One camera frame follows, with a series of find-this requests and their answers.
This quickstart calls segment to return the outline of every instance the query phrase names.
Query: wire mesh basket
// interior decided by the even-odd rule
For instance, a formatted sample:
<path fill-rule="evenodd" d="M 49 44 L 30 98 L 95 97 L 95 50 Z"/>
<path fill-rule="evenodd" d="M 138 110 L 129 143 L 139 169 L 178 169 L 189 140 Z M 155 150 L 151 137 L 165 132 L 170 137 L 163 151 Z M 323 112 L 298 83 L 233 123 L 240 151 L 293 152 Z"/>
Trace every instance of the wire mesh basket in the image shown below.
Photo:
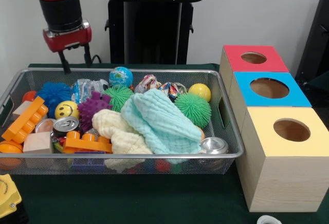
<path fill-rule="evenodd" d="M 46 82 L 72 86 L 77 79 L 108 79 L 111 69 L 72 69 L 65 75 L 59 68 L 28 68 L 16 74 L 0 98 L 0 134 L 12 122 L 12 111 L 24 93 L 39 90 Z M 187 88 L 195 83 L 211 90 L 211 121 L 204 128 L 206 137 L 227 141 L 229 152 L 222 155 L 118 155 L 118 154 L 1 154 L 0 174 L 225 174 L 243 151 L 243 143 L 220 74 L 211 70 L 131 69 L 134 86 L 154 74 L 161 83 L 179 82 Z M 121 170 L 111 170 L 119 164 Z"/>

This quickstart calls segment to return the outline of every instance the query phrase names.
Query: yellow ball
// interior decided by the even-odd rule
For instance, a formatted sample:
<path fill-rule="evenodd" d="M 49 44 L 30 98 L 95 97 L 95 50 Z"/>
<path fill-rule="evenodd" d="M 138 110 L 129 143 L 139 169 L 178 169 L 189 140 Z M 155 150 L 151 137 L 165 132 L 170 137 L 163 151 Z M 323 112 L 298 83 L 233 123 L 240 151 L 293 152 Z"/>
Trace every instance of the yellow ball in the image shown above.
<path fill-rule="evenodd" d="M 205 99 L 207 102 L 211 99 L 211 91 L 205 84 L 193 84 L 189 89 L 189 93 L 198 95 Z"/>
<path fill-rule="evenodd" d="M 68 116 L 79 118 L 78 105 L 73 101 L 61 102 L 55 109 L 56 119 Z"/>

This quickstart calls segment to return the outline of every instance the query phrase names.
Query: wooden box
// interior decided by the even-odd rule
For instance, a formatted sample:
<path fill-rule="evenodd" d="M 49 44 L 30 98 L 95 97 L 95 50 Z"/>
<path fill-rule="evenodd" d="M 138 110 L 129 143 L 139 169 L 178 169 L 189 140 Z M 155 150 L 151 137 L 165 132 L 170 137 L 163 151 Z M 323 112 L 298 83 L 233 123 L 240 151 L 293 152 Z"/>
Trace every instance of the wooden box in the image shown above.
<path fill-rule="evenodd" d="M 248 107 L 236 165 L 251 212 L 315 212 L 329 186 L 329 132 L 310 107 Z"/>
<path fill-rule="evenodd" d="M 235 72 L 229 99 L 240 131 L 247 106 L 311 107 L 287 72 Z"/>
<path fill-rule="evenodd" d="M 273 46 L 225 45 L 220 73 L 228 95 L 237 71 L 289 72 Z"/>

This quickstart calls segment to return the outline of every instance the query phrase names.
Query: green spiky ball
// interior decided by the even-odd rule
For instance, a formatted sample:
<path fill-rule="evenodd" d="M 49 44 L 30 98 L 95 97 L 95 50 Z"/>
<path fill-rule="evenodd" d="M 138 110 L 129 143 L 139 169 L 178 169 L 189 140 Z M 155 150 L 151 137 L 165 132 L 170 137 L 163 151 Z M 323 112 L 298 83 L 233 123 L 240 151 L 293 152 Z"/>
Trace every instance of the green spiky ball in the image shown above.
<path fill-rule="evenodd" d="M 179 95 L 175 100 L 178 109 L 200 128 L 208 125 L 211 117 L 209 103 L 200 96 L 192 93 Z"/>
<path fill-rule="evenodd" d="M 121 112 L 125 102 L 134 94 L 131 89 L 125 86 L 111 87 L 104 91 L 104 93 L 111 96 L 109 103 L 113 106 L 112 110 L 116 112 Z"/>

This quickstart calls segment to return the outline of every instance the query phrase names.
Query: light blue cloth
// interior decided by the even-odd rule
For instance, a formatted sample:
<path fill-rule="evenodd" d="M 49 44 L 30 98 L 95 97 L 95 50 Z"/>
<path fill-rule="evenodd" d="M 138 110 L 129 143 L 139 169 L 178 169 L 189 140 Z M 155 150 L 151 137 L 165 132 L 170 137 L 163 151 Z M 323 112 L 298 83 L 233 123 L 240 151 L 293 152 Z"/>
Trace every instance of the light blue cloth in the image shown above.
<path fill-rule="evenodd" d="M 197 154 L 200 130 L 160 90 L 131 96 L 122 117 L 145 137 L 154 154 Z"/>

